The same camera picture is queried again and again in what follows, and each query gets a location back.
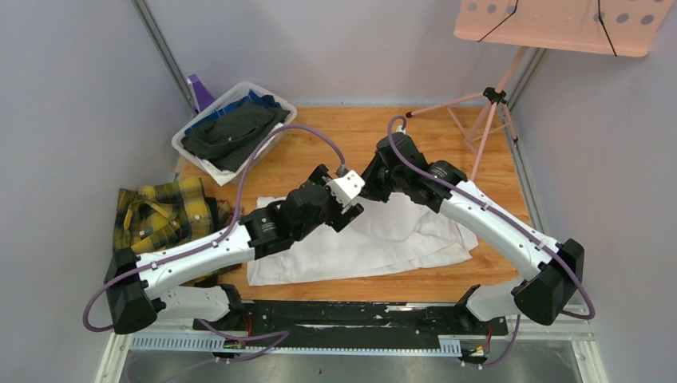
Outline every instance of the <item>plaid fabric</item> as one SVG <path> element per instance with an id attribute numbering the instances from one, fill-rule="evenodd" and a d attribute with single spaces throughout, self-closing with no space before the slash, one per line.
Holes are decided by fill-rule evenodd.
<path id="1" fill-rule="evenodd" d="M 216 230 L 219 230 L 228 226 L 230 223 L 232 208 L 228 201 L 224 199 L 216 201 L 216 206 L 219 209 L 219 227 L 217 227 Z"/>
<path id="2" fill-rule="evenodd" d="M 158 251 L 215 230 L 198 178 L 144 186 L 138 191 L 120 189 L 113 250 L 131 247 L 135 254 Z"/>

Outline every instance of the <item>black metal plate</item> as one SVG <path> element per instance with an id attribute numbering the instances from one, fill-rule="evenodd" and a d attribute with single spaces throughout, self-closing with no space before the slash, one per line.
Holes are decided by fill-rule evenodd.
<path id="1" fill-rule="evenodd" d="M 244 306 L 244 313 L 231 313 L 212 325 L 218 330 L 245 330 L 251 318 L 253 334 L 289 331 L 281 346 L 370 349 L 436 349 L 438 335 L 486 335 L 488 330 L 482 322 L 464 327 L 456 306 L 324 301 L 254 301 Z M 232 315 L 240 316 L 236 325 Z M 492 334 L 508 334 L 505 321 L 496 318 L 490 323 Z M 204 330 L 197 321 L 194 328 Z"/>

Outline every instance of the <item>wooden tabletop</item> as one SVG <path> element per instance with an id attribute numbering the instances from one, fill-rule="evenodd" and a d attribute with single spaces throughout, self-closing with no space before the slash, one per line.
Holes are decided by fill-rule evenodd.
<path id="1" fill-rule="evenodd" d="M 374 156 L 376 143 L 386 136 L 390 118 L 404 108 L 299 108 L 293 121 L 316 128 L 343 151 L 347 166 L 362 173 Z M 480 109 L 454 109 L 466 126 Z M 447 160 L 467 174 L 474 154 L 463 144 L 462 134 L 444 109 L 409 120 L 407 134 L 430 162 Z M 260 196 L 284 196 L 297 188 L 315 166 L 324 163 L 332 172 L 339 160 L 318 137 L 291 131 L 249 173 L 243 189 L 245 212 L 256 207 Z M 494 201 L 517 218 L 529 221 L 508 143 L 502 133 L 489 136 L 475 182 Z M 235 202 L 236 185 L 219 187 L 206 173 L 187 161 L 182 178 L 202 178 L 207 195 Z M 220 277 L 236 285 L 243 299 L 343 300 L 368 302 L 455 302 L 474 284 L 494 284 L 515 278 L 512 265 L 488 244 L 472 250 L 467 262 L 447 267 L 419 269 L 399 274 L 276 286 L 249 286 L 246 266 Z"/>

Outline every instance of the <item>laundry basket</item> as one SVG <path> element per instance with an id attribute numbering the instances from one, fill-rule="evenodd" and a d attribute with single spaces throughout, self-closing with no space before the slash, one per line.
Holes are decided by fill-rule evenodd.
<path id="1" fill-rule="evenodd" d="M 228 90 L 223 96 L 219 97 L 214 101 L 209 107 L 197 116 L 193 118 L 190 122 L 186 124 L 177 134 L 174 135 L 174 138 L 172 138 L 172 146 L 179 151 L 179 153 L 186 157 L 189 161 L 194 163 L 198 168 L 204 170 L 207 172 L 219 185 L 225 185 L 229 182 L 237 182 L 240 180 L 240 173 L 243 171 L 245 164 L 242 164 L 239 169 L 237 169 L 237 172 L 230 172 L 227 170 L 219 170 L 216 166 L 214 166 L 211 162 L 208 160 L 202 160 L 200 158 L 195 157 L 193 154 L 188 152 L 184 146 L 181 143 L 181 139 L 183 139 L 186 136 L 186 132 L 192 129 L 195 125 L 197 125 L 199 122 L 201 122 L 205 117 L 211 115 L 213 112 L 225 107 L 228 104 L 231 104 L 232 102 L 236 102 L 242 97 L 245 97 L 249 94 L 249 91 L 254 91 L 259 96 L 265 96 L 267 94 L 270 94 L 275 98 L 275 101 L 279 102 L 280 105 L 282 105 L 282 108 L 285 110 L 289 111 L 289 114 L 287 115 L 287 118 L 284 120 L 284 124 L 290 124 L 294 118 L 296 118 L 296 108 L 294 108 L 294 105 L 290 104 L 287 100 L 284 100 L 282 97 L 279 97 L 272 92 L 268 92 L 266 89 L 261 88 L 258 85 L 254 85 L 251 82 L 248 81 L 243 81 L 240 82 L 238 85 L 235 85 L 232 87 L 232 89 Z M 272 140 L 268 141 L 262 148 L 261 151 L 259 152 L 259 155 L 256 156 L 255 162 L 257 163 L 258 161 L 261 160 L 266 154 L 268 154 L 283 138 L 284 136 L 287 135 L 289 131 L 284 131 L 281 132 L 280 134 L 275 135 Z"/>

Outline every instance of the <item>white cloth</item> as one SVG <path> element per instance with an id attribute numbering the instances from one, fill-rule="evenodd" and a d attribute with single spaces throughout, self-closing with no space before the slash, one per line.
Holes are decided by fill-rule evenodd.
<path id="1" fill-rule="evenodd" d="M 261 197 L 258 207 L 276 200 Z M 250 286 L 394 274 L 470 259 L 477 236 L 400 193 L 388 203 L 359 198 L 364 212 L 337 233 L 322 225 L 288 251 L 249 262 Z"/>

